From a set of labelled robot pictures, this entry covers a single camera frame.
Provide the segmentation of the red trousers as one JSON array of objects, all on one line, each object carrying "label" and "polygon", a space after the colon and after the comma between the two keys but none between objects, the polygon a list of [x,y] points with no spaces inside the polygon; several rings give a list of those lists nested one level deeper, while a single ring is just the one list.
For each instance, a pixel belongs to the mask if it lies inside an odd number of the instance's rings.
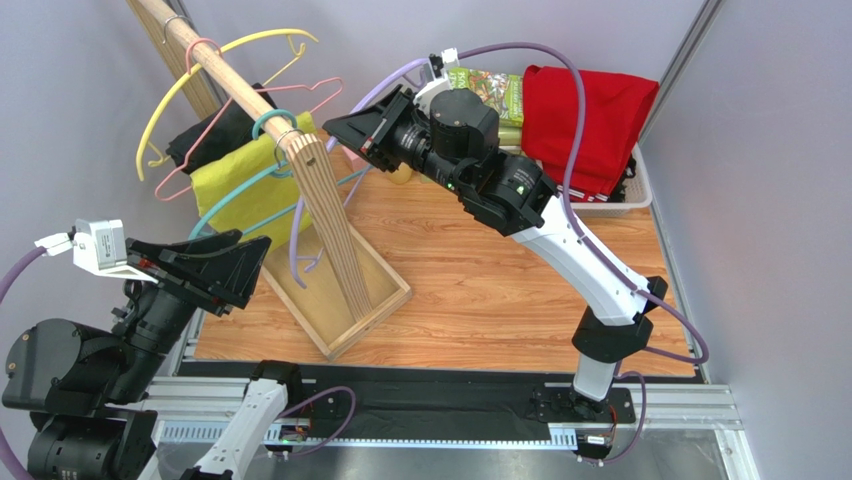
[{"label": "red trousers", "polygon": [[[572,202],[604,202],[621,177],[659,92],[659,83],[582,70],[586,115],[570,178]],[[571,71],[529,66],[523,75],[521,147],[557,183],[576,136],[579,97]]]}]

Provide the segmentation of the black white patterned trousers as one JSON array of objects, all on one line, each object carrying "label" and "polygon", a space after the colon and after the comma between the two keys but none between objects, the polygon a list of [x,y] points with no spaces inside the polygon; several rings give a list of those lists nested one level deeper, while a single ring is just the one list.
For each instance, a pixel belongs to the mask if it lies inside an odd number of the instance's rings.
[{"label": "black white patterned trousers", "polygon": [[637,175],[637,162],[634,156],[630,156],[624,171],[618,182],[608,196],[608,203],[624,203],[627,197],[627,187]]}]

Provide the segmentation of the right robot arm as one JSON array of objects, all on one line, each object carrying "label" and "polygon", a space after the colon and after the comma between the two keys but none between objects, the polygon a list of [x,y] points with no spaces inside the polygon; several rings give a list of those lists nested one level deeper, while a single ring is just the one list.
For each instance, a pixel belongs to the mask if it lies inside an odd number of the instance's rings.
[{"label": "right robot arm", "polygon": [[574,391],[607,398],[617,364],[644,349],[653,330],[650,295],[668,289],[621,262],[567,211],[556,183],[531,159],[499,146],[499,117],[468,89],[437,94],[420,110],[395,87],[368,108],[333,118],[324,130],[371,166],[407,165],[456,195],[465,212],[525,246],[586,301],[572,338],[580,358]]}]

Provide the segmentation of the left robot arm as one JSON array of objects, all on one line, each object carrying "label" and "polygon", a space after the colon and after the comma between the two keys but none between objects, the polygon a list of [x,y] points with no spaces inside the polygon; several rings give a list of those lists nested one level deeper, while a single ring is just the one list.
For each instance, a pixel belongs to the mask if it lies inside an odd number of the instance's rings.
[{"label": "left robot arm", "polygon": [[128,238],[120,221],[79,221],[39,240],[3,278],[8,291],[36,259],[71,252],[81,269],[120,278],[127,302],[101,330],[62,318],[23,332],[5,362],[6,408],[29,414],[36,433],[20,461],[1,460],[16,479],[138,479],[155,452],[153,411],[133,404],[147,390],[198,310],[244,308],[270,248],[238,230],[173,244]]}]

